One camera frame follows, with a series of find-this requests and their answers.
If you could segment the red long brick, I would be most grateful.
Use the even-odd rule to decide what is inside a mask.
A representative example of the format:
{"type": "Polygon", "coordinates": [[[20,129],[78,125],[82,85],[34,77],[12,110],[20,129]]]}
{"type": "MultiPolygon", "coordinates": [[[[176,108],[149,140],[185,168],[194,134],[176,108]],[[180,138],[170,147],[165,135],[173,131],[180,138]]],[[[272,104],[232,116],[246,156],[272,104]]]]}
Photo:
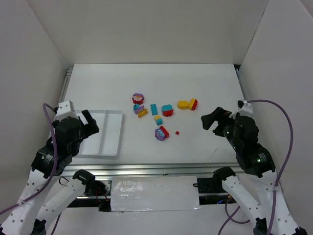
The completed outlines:
{"type": "Polygon", "coordinates": [[[164,126],[160,126],[160,129],[164,133],[165,138],[168,138],[169,137],[169,132],[165,129],[165,127],[164,126]]]}

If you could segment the teal frog brick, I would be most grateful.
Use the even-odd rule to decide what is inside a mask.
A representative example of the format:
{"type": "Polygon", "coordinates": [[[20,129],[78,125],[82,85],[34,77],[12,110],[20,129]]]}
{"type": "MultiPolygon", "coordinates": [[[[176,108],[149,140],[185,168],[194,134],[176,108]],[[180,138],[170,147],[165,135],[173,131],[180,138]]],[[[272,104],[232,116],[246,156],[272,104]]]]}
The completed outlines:
{"type": "Polygon", "coordinates": [[[161,111],[162,111],[162,112],[170,111],[170,110],[172,110],[172,109],[173,109],[173,106],[172,106],[171,104],[163,105],[163,106],[161,107],[161,111]]]}

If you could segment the purple paw brick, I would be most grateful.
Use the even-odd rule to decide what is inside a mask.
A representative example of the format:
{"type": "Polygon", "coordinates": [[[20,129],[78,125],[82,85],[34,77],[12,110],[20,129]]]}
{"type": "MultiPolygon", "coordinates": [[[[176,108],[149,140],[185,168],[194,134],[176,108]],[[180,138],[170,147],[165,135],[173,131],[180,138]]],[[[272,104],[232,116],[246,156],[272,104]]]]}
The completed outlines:
{"type": "Polygon", "coordinates": [[[155,138],[159,141],[163,141],[165,139],[165,134],[160,128],[155,130],[155,138]]]}

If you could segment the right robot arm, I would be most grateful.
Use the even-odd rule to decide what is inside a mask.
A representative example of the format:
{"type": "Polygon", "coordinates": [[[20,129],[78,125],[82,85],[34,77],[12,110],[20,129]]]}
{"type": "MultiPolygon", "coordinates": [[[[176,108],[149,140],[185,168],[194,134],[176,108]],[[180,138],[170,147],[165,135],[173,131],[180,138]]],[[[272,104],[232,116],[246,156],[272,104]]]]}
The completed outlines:
{"type": "Polygon", "coordinates": [[[276,167],[269,151],[258,142],[259,128],[253,118],[233,115],[221,107],[201,117],[208,130],[214,122],[216,136],[224,137],[236,153],[240,168],[252,181],[259,197],[255,200],[229,167],[214,172],[213,178],[246,213],[255,235],[305,235],[306,230],[293,219],[282,189],[276,182],[276,167]]]}

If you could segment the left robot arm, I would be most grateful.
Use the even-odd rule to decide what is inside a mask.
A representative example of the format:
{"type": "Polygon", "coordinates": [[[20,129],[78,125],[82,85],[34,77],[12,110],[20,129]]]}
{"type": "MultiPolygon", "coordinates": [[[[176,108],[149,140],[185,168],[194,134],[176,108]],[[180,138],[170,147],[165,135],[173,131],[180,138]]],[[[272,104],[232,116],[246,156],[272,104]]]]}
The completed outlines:
{"type": "Polygon", "coordinates": [[[82,115],[87,123],[78,116],[50,122],[52,136],[37,152],[18,202],[8,208],[10,215],[0,226],[2,235],[45,235],[76,197],[96,191],[95,176],[80,169],[52,199],[46,200],[52,179],[57,179],[71,163],[81,142],[99,132],[90,112],[83,110],[82,115]]]}

